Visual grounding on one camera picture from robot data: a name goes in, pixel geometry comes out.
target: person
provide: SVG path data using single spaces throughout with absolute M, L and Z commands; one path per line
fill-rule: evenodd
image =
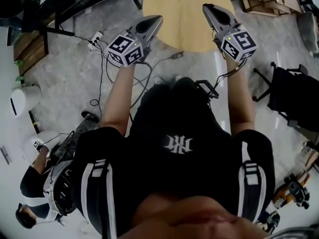
M 237 67 L 226 61 L 228 71 Z M 119 69 L 101 128 L 79 138 L 72 195 L 83 216 L 109 239 L 266 237 L 237 216 L 243 142 L 267 178 L 262 210 L 275 187 L 272 144 L 255 131 L 244 69 L 228 78 L 231 135 L 194 81 L 156 77 L 125 137 L 134 71 Z
M 52 216 L 50 215 L 50 206 L 44 198 L 43 186 L 54 164 L 59 160 L 73 159 L 73 153 L 79 136 L 84 132 L 96 128 L 99 119 L 94 114 L 84 111 L 81 115 L 84 120 L 76 128 L 73 136 L 69 136 L 53 155 L 50 155 L 51 160 L 47 159 L 49 149 L 43 146 L 33 166 L 29 166 L 21 181 L 20 190 L 29 205 L 19 204 L 15 216 L 18 222 L 27 229 L 31 229 L 36 225 L 37 218 L 42 218 L 45 219 L 46 222 L 50 222 L 59 217 L 55 213 L 53 213 Z M 32 204 L 32 201 L 39 199 L 44 199 L 44 202 L 39 205 Z

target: round wooden table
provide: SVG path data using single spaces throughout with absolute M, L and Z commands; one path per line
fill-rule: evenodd
M 235 15 L 230 0 L 144 0 L 143 14 L 163 16 L 157 37 L 167 45 L 183 51 L 206 52 L 217 47 L 203 14 L 204 3 L 219 5 Z

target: black chair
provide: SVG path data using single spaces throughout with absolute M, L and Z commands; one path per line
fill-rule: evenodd
M 316 107 L 310 107 L 318 99 L 319 81 L 308 76 L 308 71 L 303 65 L 298 69 L 288 70 L 277 67 L 274 62 L 271 66 L 274 67 L 272 82 L 257 68 L 254 69 L 269 89 L 260 97 L 253 96 L 253 101 L 259 102 L 270 95 L 268 107 L 283 116 L 288 121 L 288 126 L 319 131 L 318 112 Z

